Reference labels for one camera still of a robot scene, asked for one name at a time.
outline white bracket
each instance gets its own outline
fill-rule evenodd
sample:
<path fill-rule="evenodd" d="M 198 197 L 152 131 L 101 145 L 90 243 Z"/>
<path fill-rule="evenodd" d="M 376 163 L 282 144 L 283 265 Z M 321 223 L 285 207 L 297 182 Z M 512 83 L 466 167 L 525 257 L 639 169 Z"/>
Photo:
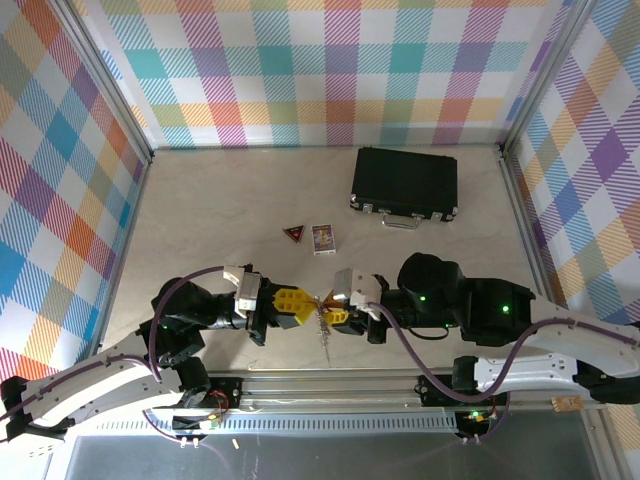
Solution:
<path fill-rule="evenodd" d="M 373 275 L 346 268 L 336 273 L 333 280 L 333 299 L 349 300 L 349 305 L 380 320 L 380 312 L 369 308 L 368 303 L 380 303 L 382 287 Z"/>
<path fill-rule="evenodd" d="M 473 378 L 477 389 L 486 391 L 495 382 L 504 367 L 504 358 L 478 358 Z M 557 353 L 519 357 L 513 362 L 504 382 L 496 392 L 516 390 L 586 390 L 574 382 L 578 373 L 575 359 Z"/>
<path fill-rule="evenodd" d="M 242 318 L 247 318 L 249 312 L 255 312 L 262 280 L 260 274 L 246 272 L 242 267 L 226 265 L 222 277 L 236 286 L 235 312 Z"/>

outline table surface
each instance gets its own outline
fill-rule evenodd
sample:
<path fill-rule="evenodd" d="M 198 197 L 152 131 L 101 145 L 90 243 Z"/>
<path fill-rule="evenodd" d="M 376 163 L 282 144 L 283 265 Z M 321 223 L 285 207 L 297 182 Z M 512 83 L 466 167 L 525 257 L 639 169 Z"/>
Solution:
<path fill-rule="evenodd" d="M 151 318 L 150 300 L 165 281 L 214 265 L 251 262 L 276 283 L 324 297 L 334 273 L 347 267 L 382 274 L 394 288 L 403 262 L 423 252 L 458 262 L 467 277 L 505 278 L 534 289 L 495 149 L 405 150 L 458 160 L 459 214 L 453 222 L 425 221 L 409 231 L 384 227 L 377 214 L 353 211 L 353 148 L 158 152 L 104 345 Z M 337 252 L 314 256 L 310 227 L 326 223 L 334 227 Z M 295 244 L 282 228 L 301 224 L 307 231 Z M 220 274 L 197 283 L 212 292 L 232 290 Z M 203 337 L 206 348 L 199 356 L 210 371 L 414 366 L 393 332 L 386 345 L 333 332 L 327 361 L 316 320 L 270 329 L 265 347 L 243 331 L 206 331 Z M 451 366 L 464 354 L 504 353 L 464 343 L 457 331 L 438 342 L 410 341 L 433 367 Z"/>

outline cable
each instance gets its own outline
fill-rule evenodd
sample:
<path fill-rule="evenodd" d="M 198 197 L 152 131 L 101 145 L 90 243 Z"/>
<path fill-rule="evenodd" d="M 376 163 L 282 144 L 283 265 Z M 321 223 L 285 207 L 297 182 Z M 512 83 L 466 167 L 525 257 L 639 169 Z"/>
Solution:
<path fill-rule="evenodd" d="M 213 394 L 216 396 L 216 400 L 218 400 L 218 407 L 220 408 L 220 423 L 222 423 L 224 421 L 224 414 L 229 411 L 229 407 L 231 407 L 231 403 L 229 402 L 229 397 L 227 397 L 227 394 L 224 393 L 223 391 L 214 390 Z M 220 401 L 220 397 L 224 398 L 225 402 L 227 403 L 227 406 L 224 412 L 222 411 L 222 402 Z"/>
<path fill-rule="evenodd" d="M 436 387 L 438 390 L 440 390 L 440 392 L 444 393 L 447 397 L 457 400 L 459 402 L 464 402 L 464 403 L 483 402 L 487 398 L 493 396 L 498 391 L 502 383 L 504 382 L 507 376 L 507 373 L 509 373 L 509 369 L 511 368 L 511 365 L 516 359 L 516 355 L 522 348 L 525 340 L 543 327 L 547 327 L 550 325 L 570 325 L 572 327 L 583 328 L 585 330 L 590 330 L 592 332 L 605 335 L 609 338 L 613 338 L 615 340 L 618 340 L 628 345 L 636 346 L 638 344 L 638 342 L 636 342 L 636 340 L 631 337 L 626 337 L 619 333 L 610 332 L 604 328 L 591 325 L 588 323 L 579 322 L 579 321 L 570 320 L 570 319 L 564 319 L 564 318 L 552 318 L 549 320 L 542 320 L 541 322 L 531 325 L 524 332 L 522 332 L 520 337 L 518 337 L 518 339 L 513 345 L 513 348 L 509 352 L 509 355 L 507 356 L 504 362 L 504 365 L 500 370 L 500 373 L 498 374 L 495 381 L 493 382 L 493 385 L 491 385 L 486 391 L 482 393 L 479 393 L 476 395 L 464 395 L 454 390 L 451 390 L 449 387 L 447 387 L 444 383 L 442 383 L 438 379 L 438 377 L 429 369 L 429 367 L 427 367 L 424 364 L 424 362 L 418 356 L 417 352 L 414 350 L 414 348 L 411 346 L 411 344 L 407 340 L 407 337 L 405 337 L 404 333 L 402 332 L 402 329 L 400 328 L 400 325 L 398 324 L 398 321 L 395 319 L 395 317 L 389 311 L 388 308 L 386 308 L 384 305 L 381 305 L 379 303 L 368 303 L 367 306 L 381 312 L 386 317 L 386 319 L 389 321 L 393 329 L 396 331 L 396 334 L 400 339 L 400 343 L 402 343 L 407 353 L 409 353 L 409 356 L 413 359 L 413 361 L 418 366 L 422 374 L 429 379 L 431 384 L 434 387 Z"/>
<path fill-rule="evenodd" d="M 487 432 L 483 433 L 482 435 L 479 435 L 478 438 L 486 440 L 494 436 L 497 430 L 499 430 L 500 428 L 503 428 L 503 425 L 506 422 L 507 415 L 509 415 L 510 407 L 511 407 L 511 392 L 507 392 L 507 401 L 504 404 L 504 410 L 502 411 L 502 414 L 500 415 L 500 417 L 498 417 L 498 421 L 496 422 L 493 428 L 490 428 L 489 430 L 487 430 Z M 474 438 L 473 435 L 471 435 L 470 433 L 464 432 L 462 430 L 458 430 L 458 431 L 467 438 Z"/>
<path fill-rule="evenodd" d="M 80 367 L 77 370 L 74 370 L 73 372 L 69 372 L 66 375 L 63 375 L 62 377 L 60 377 L 57 380 L 54 380 L 53 382 L 51 382 L 49 385 L 47 385 L 46 387 L 41 388 L 38 391 L 38 394 L 33 394 L 31 395 L 29 398 L 27 398 L 26 400 L 23 400 L 22 402 L 20 402 L 18 405 L 16 405 L 13 408 L 10 408 L 4 415 L 0 416 L 0 422 L 15 415 L 16 412 L 19 412 L 20 410 L 22 410 L 24 407 L 26 407 L 27 405 L 29 405 L 30 403 L 34 402 L 38 396 L 44 395 L 45 393 L 49 393 L 51 390 L 53 390 L 53 388 L 57 387 L 58 385 L 60 385 L 61 383 L 66 382 L 67 380 L 72 379 L 73 377 L 76 377 L 84 372 L 88 372 L 89 370 L 93 370 L 94 368 L 97 368 L 101 365 L 104 365 L 104 362 L 97 361 L 94 363 L 90 363 L 88 365 L 85 365 L 84 367 Z"/>
<path fill-rule="evenodd" d="M 428 337 L 426 335 L 420 335 L 415 330 L 413 330 L 413 328 L 409 328 L 409 327 L 407 327 L 407 330 L 411 335 L 413 335 L 416 338 L 419 338 L 420 340 L 444 340 L 449 336 L 449 329 L 447 327 L 442 327 L 442 328 L 445 329 L 444 335 L 438 335 L 436 337 Z"/>
<path fill-rule="evenodd" d="M 155 378 L 157 382 L 162 382 L 162 378 L 160 377 L 158 359 L 156 358 L 156 338 L 158 336 L 158 325 L 160 324 L 160 317 L 162 316 L 164 307 L 167 305 L 167 302 L 173 294 L 189 280 L 206 275 L 207 273 L 219 272 L 221 270 L 224 270 L 224 267 L 209 267 L 182 277 L 176 283 L 171 285 L 171 288 L 165 292 L 158 302 L 158 306 L 156 307 L 156 311 L 153 315 L 153 320 L 151 321 L 151 326 L 149 328 L 149 364 L 151 365 L 151 375 L 153 375 L 153 378 Z"/>
<path fill-rule="evenodd" d="M 142 411 L 142 416 L 147 421 L 147 423 L 151 426 L 151 428 L 153 428 L 156 431 L 156 433 L 158 433 L 159 435 L 161 435 L 162 437 L 166 438 L 167 440 L 169 440 L 169 441 L 171 441 L 173 443 L 177 443 L 179 445 L 182 445 L 182 442 L 180 440 L 178 440 L 178 438 L 174 437 L 173 435 L 169 435 L 168 433 L 162 431 L 155 423 L 153 423 L 151 421 L 151 418 L 147 414 L 147 412 L 145 412 L 144 410 Z M 186 444 L 196 446 L 196 444 L 192 440 L 189 440 L 189 439 L 186 440 Z M 216 450 L 215 447 L 212 447 L 211 445 L 207 445 L 206 443 L 202 443 L 202 442 L 198 442 L 198 446 L 204 447 L 207 450 L 210 450 L 211 452 L 215 453 L 218 456 L 218 458 L 220 459 L 220 461 L 222 462 L 222 464 L 223 464 L 224 468 L 227 470 L 227 472 L 231 472 L 231 467 L 229 466 L 229 463 L 227 462 L 227 459 L 224 458 L 224 455 L 222 455 L 218 450 Z"/>
<path fill-rule="evenodd" d="M 131 362 L 145 367 L 151 372 L 151 365 L 143 357 L 138 355 L 118 355 L 117 357 L 107 357 L 107 362 Z"/>

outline triangular object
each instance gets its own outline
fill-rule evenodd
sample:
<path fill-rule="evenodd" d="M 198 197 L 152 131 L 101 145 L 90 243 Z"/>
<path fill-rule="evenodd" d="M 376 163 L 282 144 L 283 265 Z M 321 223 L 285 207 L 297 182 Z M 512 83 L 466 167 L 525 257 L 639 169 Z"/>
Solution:
<path fill-rule="evenodd" d="M 291 240 L 296 243 L 300 243 L 302 234 L 304 233 L 304 225 L 298 225 L 297 227 L 283 228 L 282 231 L 287 234 Z"/>

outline briefcase handle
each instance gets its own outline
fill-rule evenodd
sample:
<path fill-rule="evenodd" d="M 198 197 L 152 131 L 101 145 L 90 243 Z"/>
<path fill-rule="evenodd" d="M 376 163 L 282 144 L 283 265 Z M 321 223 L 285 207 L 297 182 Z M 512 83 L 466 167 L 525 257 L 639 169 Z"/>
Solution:
<path fill-rule="evenodd" d="M 412 213 L 411 216 L 413 217 L 413 225 L 407 225 L 406 223 L 388 222 L 387 215 L 391 214 L 390 210 L 385 210 L 381 208 L 379 212 L 382 214 L 382 224 L 385 227 L 404 228 L 406 230 L 415 230 L 416 228 L 418 228 L 418 225 L 420 225 L 420 222 L 424 218 L 424 215 L 420 215 L 418 213 Z"/>

